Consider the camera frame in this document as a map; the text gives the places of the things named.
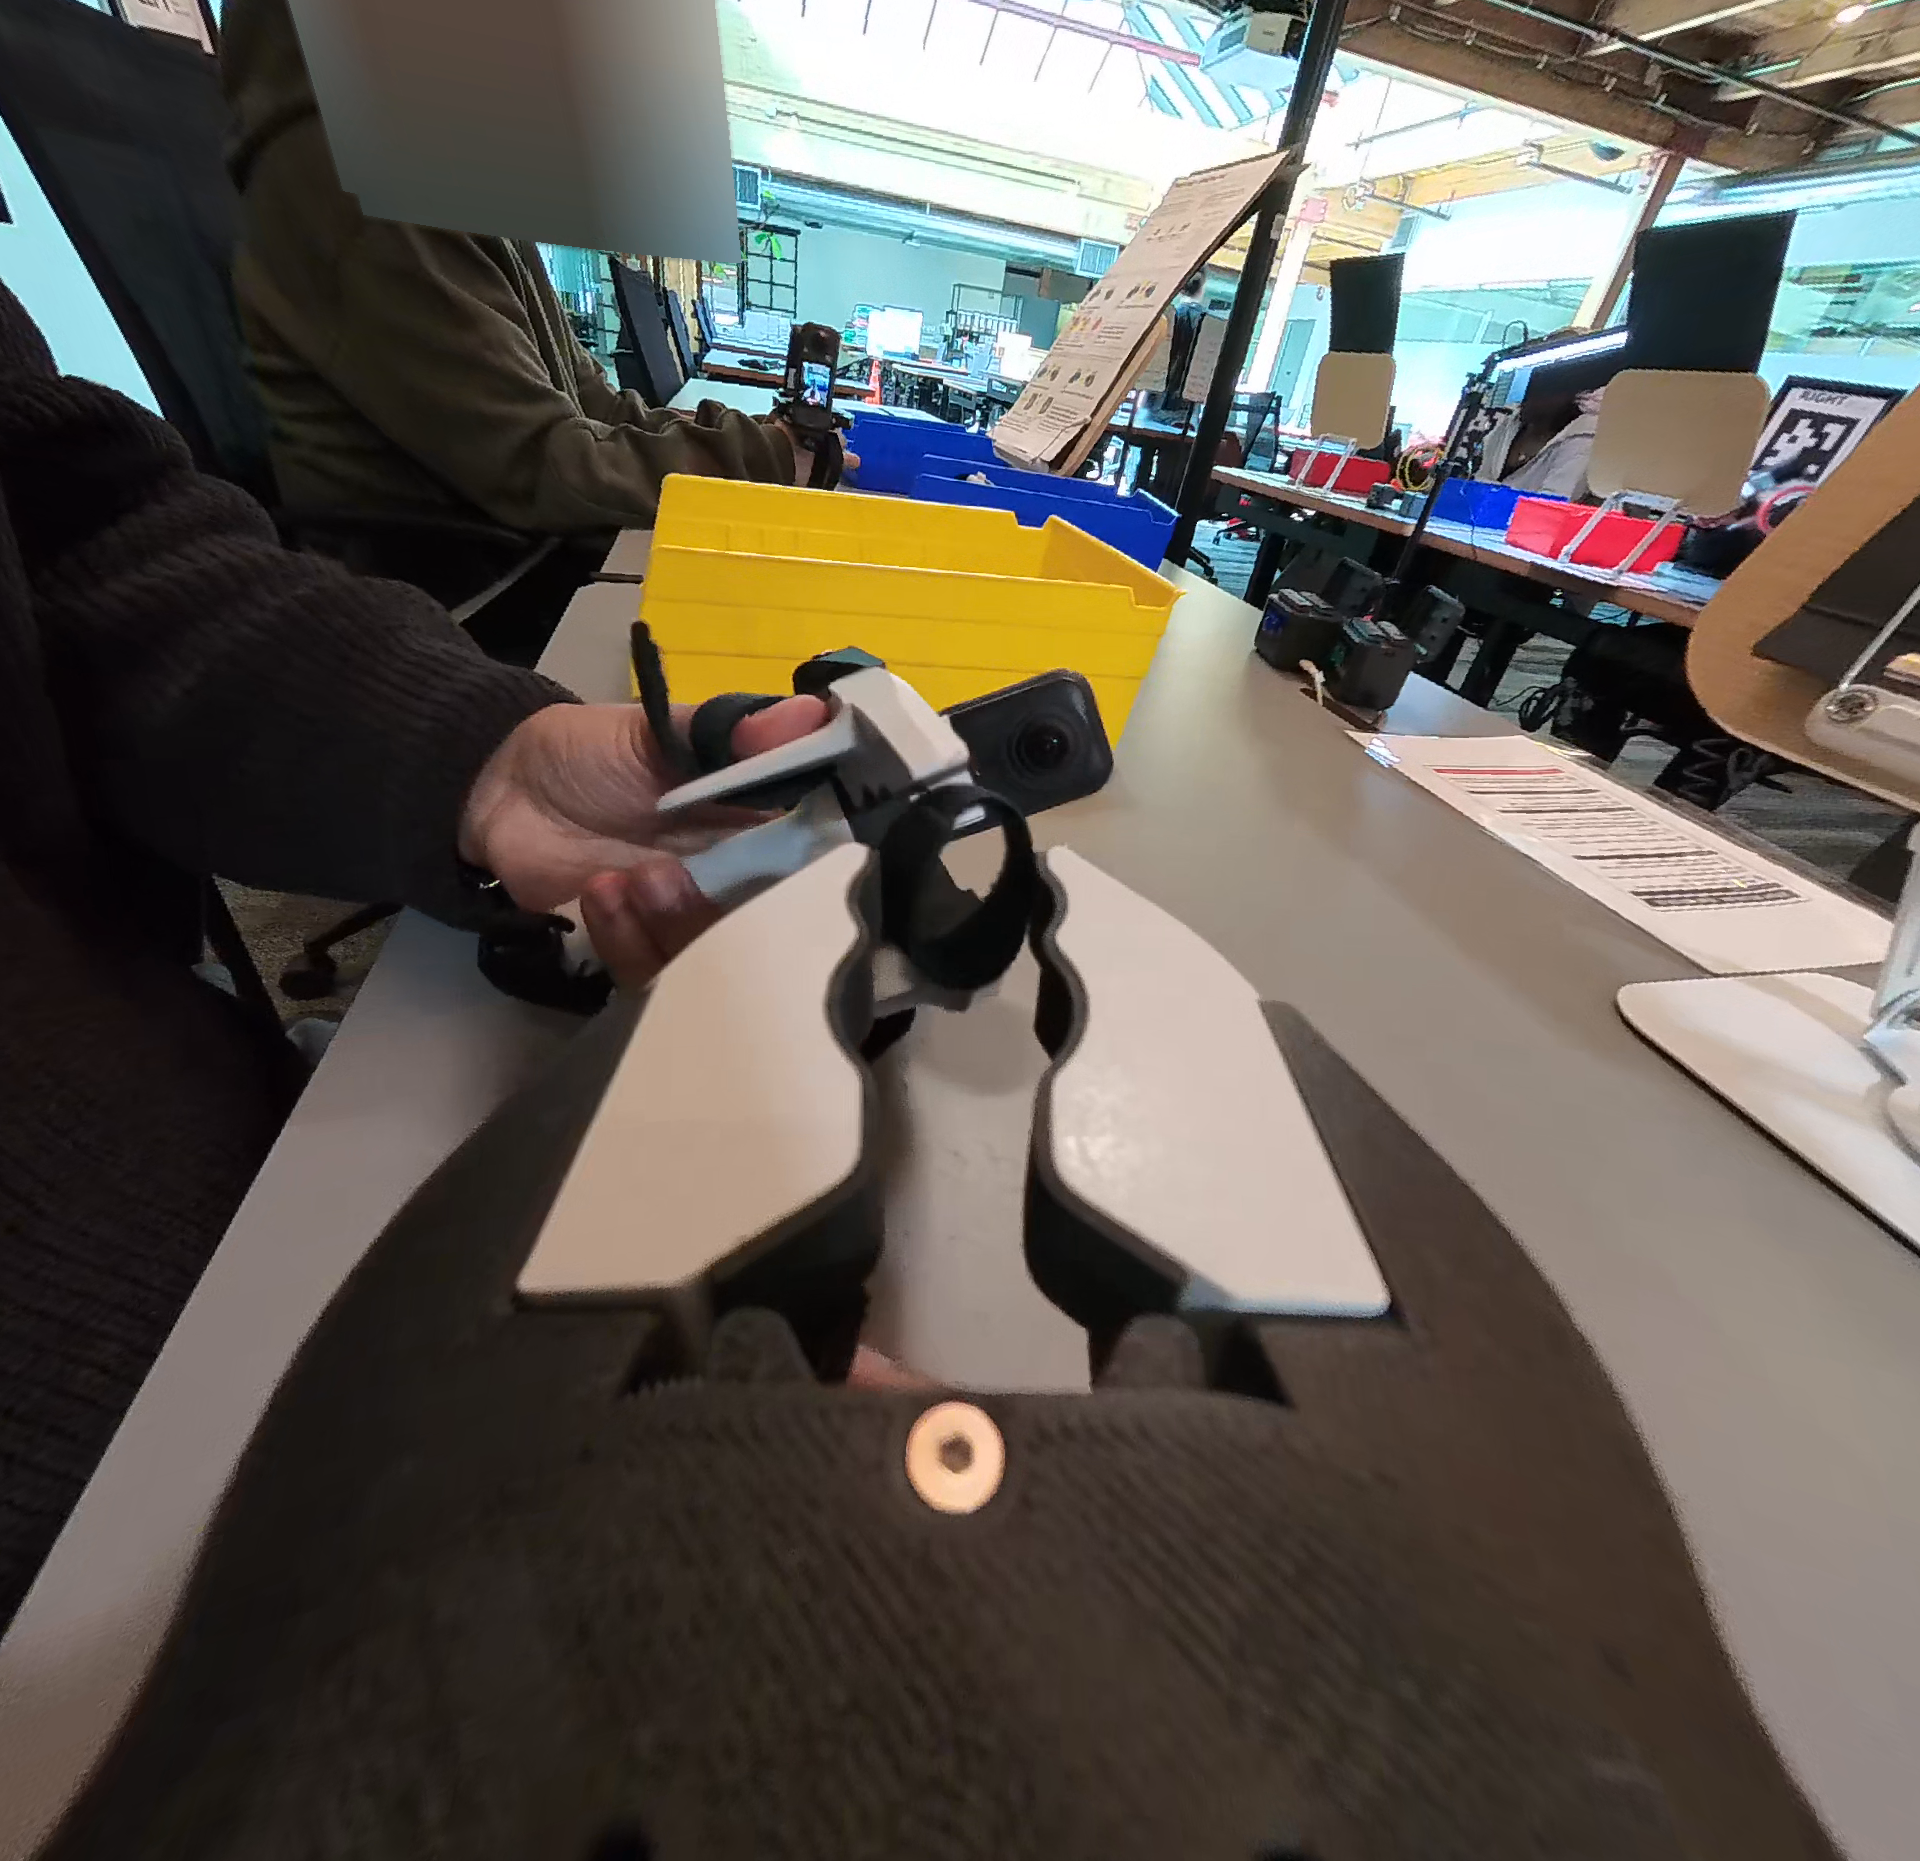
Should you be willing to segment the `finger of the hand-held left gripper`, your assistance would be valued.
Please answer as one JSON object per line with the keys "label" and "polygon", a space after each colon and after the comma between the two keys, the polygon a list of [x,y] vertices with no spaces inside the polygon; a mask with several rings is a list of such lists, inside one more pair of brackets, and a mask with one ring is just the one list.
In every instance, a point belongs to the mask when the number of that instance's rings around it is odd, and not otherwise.
{"label": "finger of the hand-held left gripper", "polygon": [[703,848],[684,868],[711,903],[743,904],[852,843],[844,815],[782,815]]}
{"label": "finger of the hand-held left gripper", "polygon": [[729,810],[789,825],[895,825],[927,810],[951,825],[980,822],[966,744],[899,675],[849,667],[813,701],[823,722],[765,750],[742,750],[737,732],[777,696],[699,703],[688,718],[695,775],[659,797],[659,817]]}

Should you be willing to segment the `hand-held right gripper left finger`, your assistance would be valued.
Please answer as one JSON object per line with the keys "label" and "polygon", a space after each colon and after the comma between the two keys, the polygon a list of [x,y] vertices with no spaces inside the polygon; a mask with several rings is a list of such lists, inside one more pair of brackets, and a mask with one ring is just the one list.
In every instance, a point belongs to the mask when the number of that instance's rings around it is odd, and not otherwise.
{"label": "hand-held right gripper left finger", "polygon": [[536,1311],[737,1308],[852,1345],[883,1247],[872,1149],[877,859],[839,844],[726,913],[646,993],[515,1272]]}

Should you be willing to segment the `person's left forearm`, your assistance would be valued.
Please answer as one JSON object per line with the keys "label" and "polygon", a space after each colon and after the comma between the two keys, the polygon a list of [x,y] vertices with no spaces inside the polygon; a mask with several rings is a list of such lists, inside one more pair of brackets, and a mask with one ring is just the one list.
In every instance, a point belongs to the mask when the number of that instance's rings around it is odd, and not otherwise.
{"label": "person's left forearm", "polygon": [[2,295],[4,860],[124,906],[134,862],[448,925],[481,770],[566,701],[426,592],[287,551]]}

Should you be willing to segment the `person's left hand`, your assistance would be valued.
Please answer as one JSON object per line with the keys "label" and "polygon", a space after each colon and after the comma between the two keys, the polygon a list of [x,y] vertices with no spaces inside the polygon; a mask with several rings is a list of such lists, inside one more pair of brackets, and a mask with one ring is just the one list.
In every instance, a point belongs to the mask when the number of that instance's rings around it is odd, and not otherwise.
{"label": "person's left hand", "polygon": [[762,822],[716,802],[659,815],[679,780],[638,703],[546,706],[468,791],[460,862],[524,912],[577,904],[612,981],[650,985],[721,913],[685,859]]}

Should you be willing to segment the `yellow plastic bin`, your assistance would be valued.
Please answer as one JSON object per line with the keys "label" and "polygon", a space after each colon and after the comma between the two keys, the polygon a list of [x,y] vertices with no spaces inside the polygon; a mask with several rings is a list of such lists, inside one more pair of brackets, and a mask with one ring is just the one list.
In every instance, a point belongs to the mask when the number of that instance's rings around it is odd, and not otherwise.
{"label": "yellow plastic bin", "polygon": [[785,695],[803,662],[860,649],[935,707],[1078,673],[1117,745],[1181,596],[1065,520],[670,475],[639,617],[682,703]]}

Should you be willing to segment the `black battery charger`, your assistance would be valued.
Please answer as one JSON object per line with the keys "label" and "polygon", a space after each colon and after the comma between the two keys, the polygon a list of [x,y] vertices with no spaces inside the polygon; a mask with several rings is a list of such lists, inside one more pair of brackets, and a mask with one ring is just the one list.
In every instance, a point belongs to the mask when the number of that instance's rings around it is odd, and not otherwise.
{"label": "black battery charger", "polygon": [[1325,655],[1325,696],[1358,718],[1377,722],[1404,692],[1418,659],[1418,641],[1399,623],[1348,620]]}
{"label": "black battery charger", "polygon": [[1254,652],[1281,673],[1324,670],[1345,623],[1345,613],[1324,596],[1277,587],[1263,602]]}

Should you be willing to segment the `marker tag stand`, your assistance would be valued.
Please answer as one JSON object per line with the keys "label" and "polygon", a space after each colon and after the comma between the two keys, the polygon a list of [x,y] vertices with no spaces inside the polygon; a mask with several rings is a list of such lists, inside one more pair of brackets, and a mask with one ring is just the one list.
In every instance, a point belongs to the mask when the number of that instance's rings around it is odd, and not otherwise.
{"label": "marker tag stand", "polygon": [[1403,549],[1387,579],[1383,608],[1387,608],[1387,617],[1411,639],[1421,665],[1424,665],[1432,652],[1452,639],[1452,632],[1461,622],[1461,603],[1442,589],[1436,589],[1429,579],[1421,579],[1413,571],[1421,560],[1421,546],[1429,534],[1434,509],[1448,483],[1453,477],[1466,477],[1472,438],[1481,416],[1492,402],[1494,384],[1501,374],[1501,355],[1494,352],[1482,361],[1478,374],[1462,382],[1452,428],[1432,465],[1429,484],[1423,494],[1421,509],[1413,516],[1413,526],[1404,535]]}

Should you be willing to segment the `cardboard instruction board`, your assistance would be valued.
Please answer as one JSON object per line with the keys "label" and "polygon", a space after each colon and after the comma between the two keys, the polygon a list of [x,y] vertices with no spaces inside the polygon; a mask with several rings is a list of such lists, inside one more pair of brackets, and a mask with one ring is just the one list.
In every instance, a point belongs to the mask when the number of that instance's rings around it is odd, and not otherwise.
{"label": "cardboard instruction board", "polygon": [[995,423],[995,456],[1028,473],[1079,469],[1138,386],[1189,276],[1258,212],[1272,186],[1303,167],[1300,154],[1275,151],[1177,178]]}

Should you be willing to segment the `tan rounded board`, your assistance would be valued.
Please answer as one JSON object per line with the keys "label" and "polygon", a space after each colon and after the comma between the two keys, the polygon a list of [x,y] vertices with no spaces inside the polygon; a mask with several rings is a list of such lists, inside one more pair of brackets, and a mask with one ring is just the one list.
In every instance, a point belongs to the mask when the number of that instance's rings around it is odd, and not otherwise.
{"label": "tan rounded board", "polygon": [[1587,486],[1659,496],[1715,517],[1742,503],[1770,409],[1759,374],[1623,370],[1598,407]]}
{"label": "tan rounded board", "polygon": [[1356,454],[1379,450],[1391,416],[1397,368],[1391,352],[1328,349],[1315,372],[1315,438],[1351,446]]}

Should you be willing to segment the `long wooden desk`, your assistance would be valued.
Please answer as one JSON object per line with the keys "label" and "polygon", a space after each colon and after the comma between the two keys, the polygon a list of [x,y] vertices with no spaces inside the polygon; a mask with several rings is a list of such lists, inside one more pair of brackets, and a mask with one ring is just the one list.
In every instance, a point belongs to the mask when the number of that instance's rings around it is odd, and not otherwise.
{"label": "long wooden desk", "polygon": [[[1263,603],[1298,557],[1321,567],[1356,560],[1391,576],[1413,523],[1332,489],[1300,486],[1272,471],[1220,462],[1212,469],[1230,517],[1257,528],[1261,551],[1245,600]],[[1697,625],[1710,602],[1704,587],[1667,571],[1652,576],[1580,567],[1513,549],[1504,537],[1442,523],[1421,549],[1452,563],[1444,589],[1466,603],[1478,649],[1461,686],[1462,700],[1492,706],[1519,649],[1536,638],[1575,646],[1598,631],[1594,613],[1615,608],[1632,623]]]}

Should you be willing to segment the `printed paper sheet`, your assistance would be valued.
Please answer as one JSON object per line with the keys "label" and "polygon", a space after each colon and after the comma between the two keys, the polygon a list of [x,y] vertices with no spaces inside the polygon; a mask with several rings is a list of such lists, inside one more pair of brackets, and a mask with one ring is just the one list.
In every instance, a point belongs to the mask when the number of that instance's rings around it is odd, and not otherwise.
{"label": "printed paper sheet", "polygon": [[1358,738],[1383,768],[1718,977],[1878,970],[1883,913],[1527,737]]}

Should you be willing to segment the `black panel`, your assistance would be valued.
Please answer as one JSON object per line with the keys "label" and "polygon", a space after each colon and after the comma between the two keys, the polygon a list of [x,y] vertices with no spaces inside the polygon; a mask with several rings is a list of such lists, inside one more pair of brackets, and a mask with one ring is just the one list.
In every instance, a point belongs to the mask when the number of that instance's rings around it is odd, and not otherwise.
{"label": "black panel", "polygon": [[1332,260],[1330,352],[1389,355],[1399,336],[1403,284],[1403,251]]}
{"label": "black panel", "polygon": [[1756,374],[1797,212],[1649,228],[1636,243],[1620,368]]}

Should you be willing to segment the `white tablet stand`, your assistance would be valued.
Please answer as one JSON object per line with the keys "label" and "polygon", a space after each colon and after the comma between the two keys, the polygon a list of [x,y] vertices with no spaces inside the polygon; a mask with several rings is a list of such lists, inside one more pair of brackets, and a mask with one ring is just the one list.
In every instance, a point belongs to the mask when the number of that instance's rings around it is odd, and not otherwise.
{"label": "white tablet stand", "polygon": [[[1916,810],[1919,664],[1789,691],[1763,747]],[[1883,1230],[1919,1251],[1919,849],[1871,986],[1828,972],[1626,985],[1620,1017]]]}

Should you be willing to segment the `black vertical pole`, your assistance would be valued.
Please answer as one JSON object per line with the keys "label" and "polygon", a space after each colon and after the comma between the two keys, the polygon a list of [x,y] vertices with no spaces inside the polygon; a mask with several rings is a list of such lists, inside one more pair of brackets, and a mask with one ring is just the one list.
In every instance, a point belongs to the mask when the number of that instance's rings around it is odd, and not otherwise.
{"label": "black vertical pole", "polygon": [[1307,167],[1307,146],[1324,107],[1328,78],[1341,47],[1351,0],[1315,0],[1307,15],[1303,55],[1284,113],[1281,164],[1263,186],[1250,218],[1250,240],[1241,265],[1229,327],[1212,368],[1212,382],[1189,450],[1180,489],[1180,523],[1168,542],[1168,561],[1181,569],[1212,489],[1212,465],[1229,431],[1240,376],[1248,361],[1261,301],[1275,275],[1284,223]]}

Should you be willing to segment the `marker sign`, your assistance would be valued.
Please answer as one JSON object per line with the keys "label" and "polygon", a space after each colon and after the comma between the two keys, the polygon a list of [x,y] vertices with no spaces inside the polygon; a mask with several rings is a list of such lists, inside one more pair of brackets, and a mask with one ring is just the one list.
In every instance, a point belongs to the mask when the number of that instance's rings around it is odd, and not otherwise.
{"label": "marker sign", "polygon": [[1905,399],[1908,386],[1788,374],[1774,389],[1742,489],[1740,520],[1761,534],[1837,471]]}

